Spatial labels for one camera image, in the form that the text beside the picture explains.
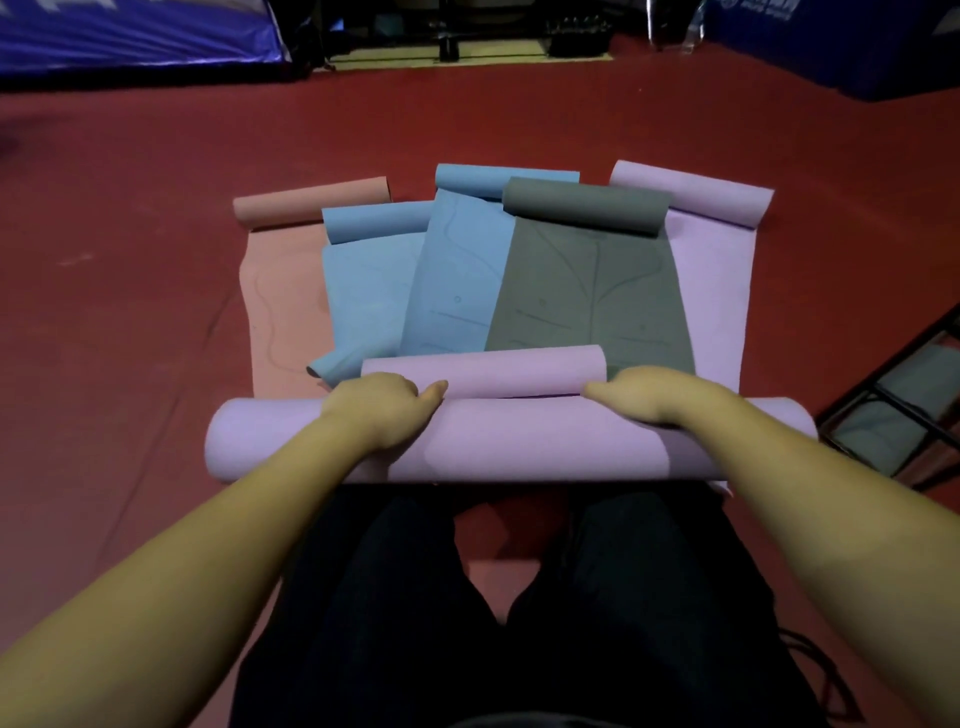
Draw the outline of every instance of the person's right hand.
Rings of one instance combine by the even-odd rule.
[[[698,376],[666,367],[633,367],[611,381],[592,381],[584,387],[588,400],[600,402],[631,420],[651,425],[683,425],[686,412],[704,406],[704,400],[729,390]]]

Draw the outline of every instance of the leg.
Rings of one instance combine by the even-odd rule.
[[[445,725],[489,709],[500,630],[464,576],[452,519],[423,495],[339,516],[331,504],[321,516],[282,595],[290,606],[275,611],[241,667],[234,728]],[[345,512],[372,517],[360,529],[341,520]],[[327,514],[346,559],[324,551]]]
[[[583,503],[508,633],[533,676],[525,707],[627,725],[826,725],[703,483]]]

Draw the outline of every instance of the yellow floor mat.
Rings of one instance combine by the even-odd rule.
[[[465,65],[499,65],[502,63],[563,63],[572,61],[612,61],[612,56],[581,59],[553,59],[547,56],[544,43],[533,38],[517,40],[465,40],[460,43],[460,60],[442,63],[436,45],[399,48],[360,48],[345,56],[334,56],[330,62],[338,71],[370,68],[455,68]]]

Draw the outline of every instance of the floor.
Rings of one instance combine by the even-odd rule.
[[[618,158],[775,187],[742,391],[814,412],[960,298],[960,89],[869,105],[716,47],[613,54],[0,100],[0,648],[217,491],[206,424],[251,390],[235,196],[387,175],[422,199],[440,161],[602,183]],[[729,511],[870,724],[918,724]]]

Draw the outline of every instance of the hand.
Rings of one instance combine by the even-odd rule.
[[[400,375],[377,372],[341,382],[324,399],[321,420],[355,426],[370,449],[386,449],[413,437],[444,400],[446,381],[417,395],[417,385]]]
[[[588,383],[583,394],[631,420],[683,426],[687,412],[724,392],[729,390],[674,369],[633,367],[622,370],[612,381]]]

